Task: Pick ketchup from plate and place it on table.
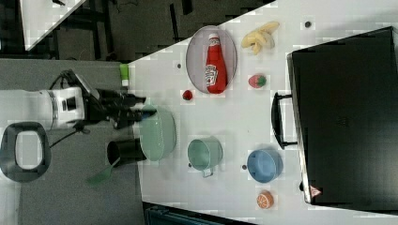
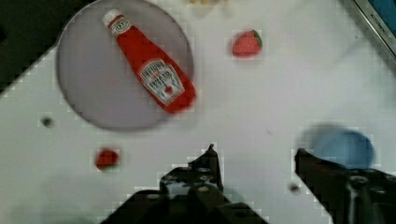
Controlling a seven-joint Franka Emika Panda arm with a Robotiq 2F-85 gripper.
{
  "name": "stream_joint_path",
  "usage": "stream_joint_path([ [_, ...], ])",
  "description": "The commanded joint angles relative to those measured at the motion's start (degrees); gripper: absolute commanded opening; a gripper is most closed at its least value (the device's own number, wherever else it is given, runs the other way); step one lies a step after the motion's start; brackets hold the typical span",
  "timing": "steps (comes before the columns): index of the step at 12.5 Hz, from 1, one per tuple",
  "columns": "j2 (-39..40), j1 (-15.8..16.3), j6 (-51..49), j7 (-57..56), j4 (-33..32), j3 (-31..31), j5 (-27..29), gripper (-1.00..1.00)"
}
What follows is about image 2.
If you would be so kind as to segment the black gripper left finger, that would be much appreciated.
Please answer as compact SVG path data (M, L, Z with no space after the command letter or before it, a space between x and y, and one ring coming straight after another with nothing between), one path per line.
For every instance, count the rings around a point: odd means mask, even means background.
M160 188L136 192L100 224L269 224L223 193L214 146L164 175Z

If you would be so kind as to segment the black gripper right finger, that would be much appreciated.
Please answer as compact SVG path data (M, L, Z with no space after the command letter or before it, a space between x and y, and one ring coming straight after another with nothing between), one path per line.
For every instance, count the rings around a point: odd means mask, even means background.
M333 224L396 224L396 181L376 169L347 169L300 148L295 173Z

